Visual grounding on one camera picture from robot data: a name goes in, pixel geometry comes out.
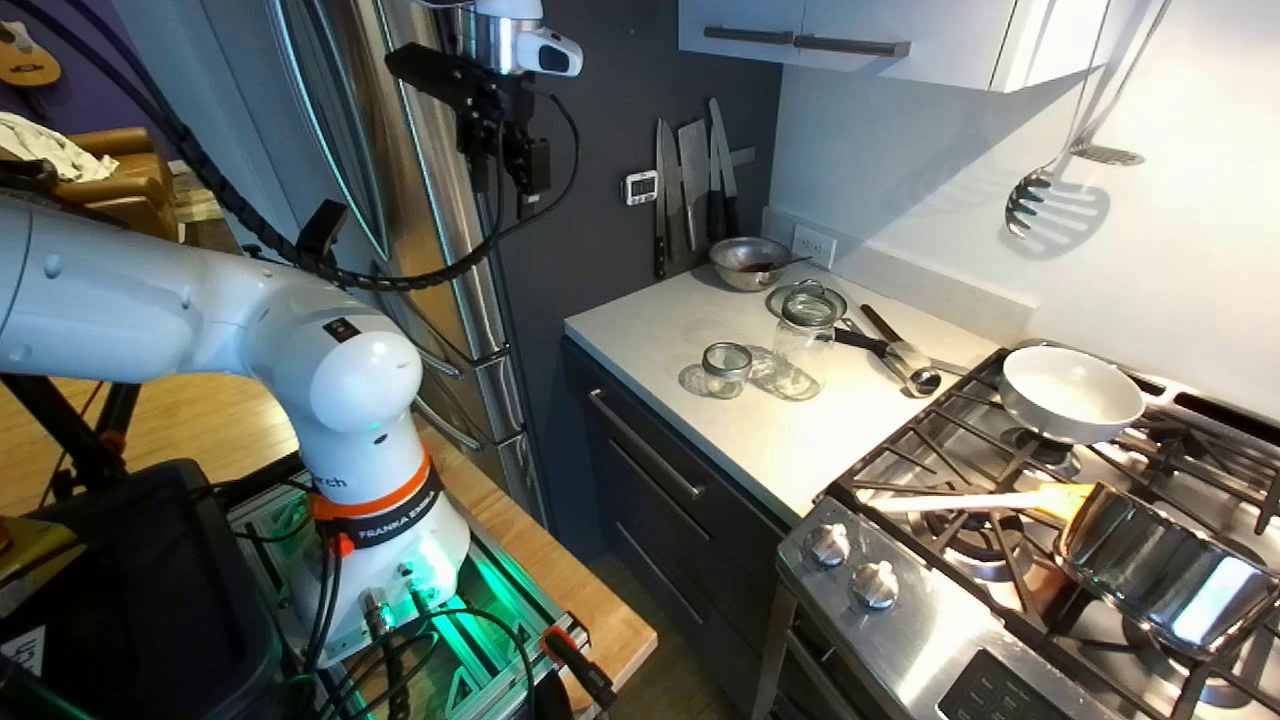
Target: white wall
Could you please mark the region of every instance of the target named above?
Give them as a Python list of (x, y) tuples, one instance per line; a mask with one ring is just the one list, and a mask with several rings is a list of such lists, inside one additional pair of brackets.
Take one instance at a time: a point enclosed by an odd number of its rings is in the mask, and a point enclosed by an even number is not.
[(1001, 230), (1008, 188), (1068, 136), (1075, 84), (985, 94), (790, 68), (774, 207), (1032, 306), (1052, 335), (1280, 416), (1280, 5), (1171, 0), (1101, 141), (1109, 191), (1068, 248)]

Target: white pan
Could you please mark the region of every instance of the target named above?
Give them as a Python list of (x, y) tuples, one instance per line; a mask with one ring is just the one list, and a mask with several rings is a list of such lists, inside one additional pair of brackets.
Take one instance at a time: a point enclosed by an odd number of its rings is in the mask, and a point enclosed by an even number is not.
[(1003, 408), (1058, 444), (1101, 444), (1144, 413), (1144, 391), (1117, 362), (1032, 343), (1003, 356)]

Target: white upper cabinet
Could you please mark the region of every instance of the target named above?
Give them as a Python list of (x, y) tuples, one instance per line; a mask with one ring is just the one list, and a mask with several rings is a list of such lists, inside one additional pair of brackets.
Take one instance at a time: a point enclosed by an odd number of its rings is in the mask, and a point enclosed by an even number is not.
[(682, 47), (1017, 92), (1094, 68), (1109, 0), (682, 0)]

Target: small bowl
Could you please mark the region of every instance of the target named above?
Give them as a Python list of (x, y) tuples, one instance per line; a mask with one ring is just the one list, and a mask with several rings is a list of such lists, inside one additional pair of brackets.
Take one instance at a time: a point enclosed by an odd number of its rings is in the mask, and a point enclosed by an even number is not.
[(712, 245), (716, 277), (735, 292), (759, 292), (792, 259), (792, 250), (769, 234), (727, 234)]

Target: oven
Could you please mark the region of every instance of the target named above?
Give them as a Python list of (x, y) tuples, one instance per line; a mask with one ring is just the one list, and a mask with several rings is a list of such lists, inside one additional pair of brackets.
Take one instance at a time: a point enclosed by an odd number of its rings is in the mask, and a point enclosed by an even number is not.
[[(1134, 376), (1144, 413), (1096, 444), (1028, 430), (990, 356), (849, 466), (776, 550), (758, 715), (1280, 715), (1280, 428)], [(1101, 483), (1264, 569), (1188, 653), (1063, 559), (1032, 507), (886, 511), (891, 497)]]

